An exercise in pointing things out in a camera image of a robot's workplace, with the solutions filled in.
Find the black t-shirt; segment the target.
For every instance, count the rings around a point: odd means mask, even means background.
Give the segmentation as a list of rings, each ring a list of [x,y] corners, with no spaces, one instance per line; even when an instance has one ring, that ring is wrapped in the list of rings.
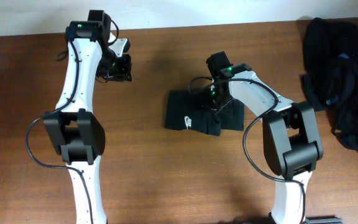
[[[168,95],[165,128],[193,130],[219,136],[221,130],[244,130],[244,104],[230,100],[216,110],[207,104],[206,95],[191,95],[186,90],[172,90]]]

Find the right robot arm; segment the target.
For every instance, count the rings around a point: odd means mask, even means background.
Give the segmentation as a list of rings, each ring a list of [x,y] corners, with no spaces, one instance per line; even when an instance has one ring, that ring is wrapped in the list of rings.
[[[238,100],[255,114],[245,128],[242,148],[250,165],[263,177],[275,182],[275,200],[268,215],[272,223],[310,223],[306,217],[308,182],[323,157],[323,147],[313,107],[296,103],[268,87],[253,69],[232,64],[223,51],[206,59],[212,82],[209,85],[216,105]],[[257,122],[262,123],[264,172],[247,150],[247,136]]]

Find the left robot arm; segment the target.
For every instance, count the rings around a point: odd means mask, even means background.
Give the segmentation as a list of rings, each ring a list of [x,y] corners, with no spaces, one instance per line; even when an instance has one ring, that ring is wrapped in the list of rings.
[[[61,169],[73,185],[77,223],[107,223],[99,170],[106,145],[104,128],[93,113],[94,86],[129,82],[131,44],[111,33],[114,21],[103,10],[91,10],[85,21],[72,21],[65,29],[68,66],[55,110],[43,118]]]

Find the pile of black clothes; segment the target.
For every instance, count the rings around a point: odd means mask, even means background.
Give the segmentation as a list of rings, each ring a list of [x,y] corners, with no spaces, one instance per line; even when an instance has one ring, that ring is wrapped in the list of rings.
[[[306,99],[329,112],[332,134],[358,152],[358,26],[315,17],[306,26],[303,61]]]

